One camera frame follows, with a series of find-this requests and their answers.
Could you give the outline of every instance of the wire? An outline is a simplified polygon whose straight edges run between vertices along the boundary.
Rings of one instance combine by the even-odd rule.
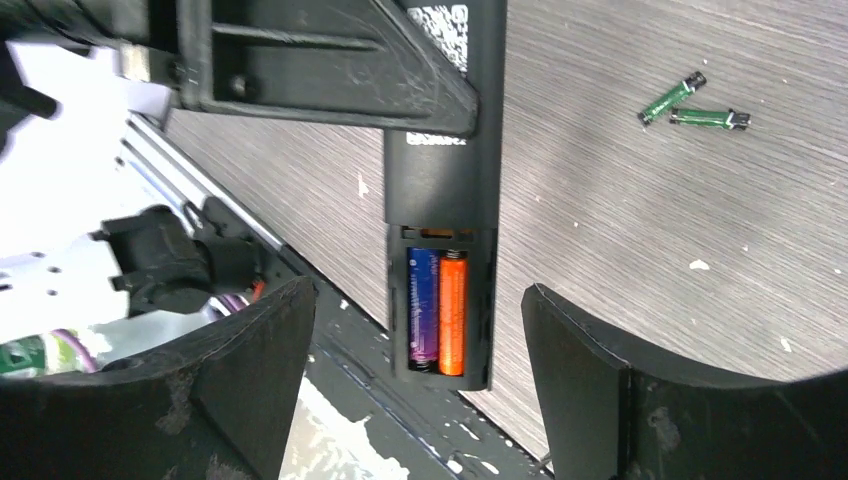
[[[227,295],[227,297],[230,302],[232,302],[236,312],[238,312],[239,310],[243,310],[247,306],[247,302],[245,302],[238,295]]]
[[[97,361],[94,360],[94,357],[91,356],[85,345],[73,333],[63,328],[53,330],[51,333],[59,340],[67,343],[74,350],[86,373],[94,373],[98,370]]]
[[[259,300],[259,297],[262,296],[262,290],[265,290],[265,282],[259,281],[256,283],[256,286],[253,287],[253,301],[256,302]]]
[[[218,300],[227,307],[227,310],[229,310],[230,313],[236,313],[247,306],[244,300],[239,298],[237,295],[221,295],[218,297]]]

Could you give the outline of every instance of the black cylindrical housing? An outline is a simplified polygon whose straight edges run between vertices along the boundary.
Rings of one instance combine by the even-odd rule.
[[[392,365],[405,381],[452,390],[491,387],[495,266],[500,206],[506,0],[442,6],[401,0],[479,94],[467,139],[387,131],[385,218],[393,334]],[[468,259],[461,376],[409,368],[409,248],[458,250]]]

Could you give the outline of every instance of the screw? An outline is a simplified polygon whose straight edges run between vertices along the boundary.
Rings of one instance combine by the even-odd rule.
[[[242,100],[250,100],[256,97],[256,81],[247,75],[235,75],[230,79],[230,88],[233,93]]]

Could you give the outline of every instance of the gray laminate floor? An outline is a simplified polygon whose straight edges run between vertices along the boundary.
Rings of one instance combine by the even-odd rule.
[[[519,317],[533,282],[714,365],[779,379],[848,365],[845,7],[513,0],[497,376],[473,399],[533,452],[546,442]],[[691,105],[750,112],[752,129],[642,129],[635,112],[696,69],[709,84]],[[378,132],[178,114],[170,135],[386,317]]]

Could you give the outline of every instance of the sticker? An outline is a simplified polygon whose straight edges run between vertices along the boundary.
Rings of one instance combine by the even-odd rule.
[[[415,7],[406,11],[463,76],[468,73],[468,6]],[[465,145],[464,138],[408,132],[408,145]]]

